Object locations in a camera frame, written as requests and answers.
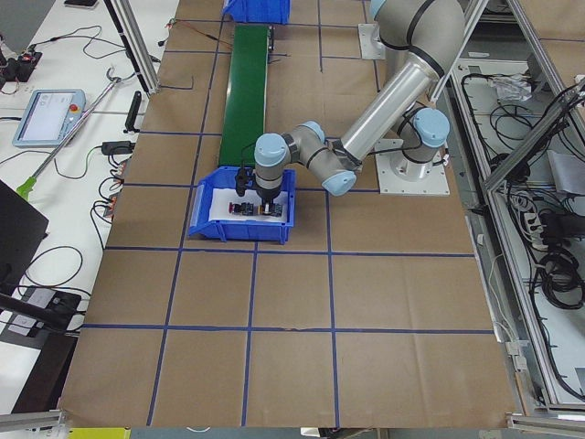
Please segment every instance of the green handle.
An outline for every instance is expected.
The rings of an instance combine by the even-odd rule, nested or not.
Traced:
[[[28,194],[33,190],[33,187],[37,183],[37,179],[29,177],[22,185],[16,188],[16,193],[28,201]]]

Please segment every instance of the black monitor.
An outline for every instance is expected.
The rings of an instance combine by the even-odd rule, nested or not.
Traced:
[[[0,180],[0,293],[13,293],[47,225],[47,218]]]

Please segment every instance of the electronic component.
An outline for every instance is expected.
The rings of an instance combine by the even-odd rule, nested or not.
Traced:
[[[29,49],[19,55],[17,59],[6,59],[0,51],[0,66],[2,66],[0,67],[0,77],[5,82],[28,82],[42,56],[41,52]]]
[[[542,240],[546,245],[567,245],[567,238],[585,238],[585,218],[574,213],[541,213]]]
[[[268,217],[281,217],[282,204],[265,203],[263,206],[258,206],[258,214]]]
[[[134,150],[135,143],[129,140],[118,142],[102,142],[101,153],[104,155],[131,154]]]
[[[252,203],[229,203],[229,213],[232,215],[242,215],[244,217],[254,216],[254,205]]]
[[[58,146],[83,115],[83,90],[36,90],[28,102],[12,145]]]

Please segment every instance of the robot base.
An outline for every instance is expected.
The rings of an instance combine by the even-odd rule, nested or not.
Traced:
[[[381,139],[374,147],[375,151],[383,149],[400,148],[401,139]],[[400,178],[391,168],[391,156],[402,154],[400,151],[393,153],[376,154],[376,168],[378,169],[378,182],[380,194],[383,195],[422,195],[434,197],[447,197],[451,193],[445,169],[443,166],[433,166],[431,172],[421,181],[410,182]],[[441,160],[441,154],[437,153],[433,161]]]

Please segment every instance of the white cable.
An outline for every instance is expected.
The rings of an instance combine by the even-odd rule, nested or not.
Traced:
[[[500,316],[502,317],[502,320],[506,323],[506,325],[508,326],[509,330],[512,331],[512,334],[514,335],[513,338],[510,338],[510,341],[514,341],[514,340],[518,340],[519,339],[518,334],[514,330],[514,326],[512,326],[510,324],[510,321],[505,316],[504,310],[502,309],[502,304],[500,303],[500,299],[498,298],[497,294],[495,293],[494,286],[492,285],[492,277],[494,277],[494,272],[495,272],[495,262],[498,260],[498,258],[500,258],[502,256],[504,256],[504,254],[503,253],[500,253],[492,261],[492,268],[490,270],[489,276],[487,276],[487,284],[489,286],[490,292],[494,296],[495,302],[497,303],[497,309],[500,312]],[[495,322],[495,323],[498,324],[498,325],[500,325],[501,327],[503,326],[500,322]]]
[[[211,430],[211,427],[204,428],[203,430],[198,430],[196,428],[187,427],[187,430],[189,432],[193,432],[193,433],[207,433],[209,430]]]
[[[510,330],[505,325],[502,325],[500,322],[497,322],[497,321],[494,322],[494,324],[495,325],[498,325],[499,327],[501,327],[505,331],[505,334],[508,336],[508,339],[510,341],[515,341],[516,340],[514,338],[514,336],[512,335],[512,333],[510,332]]]

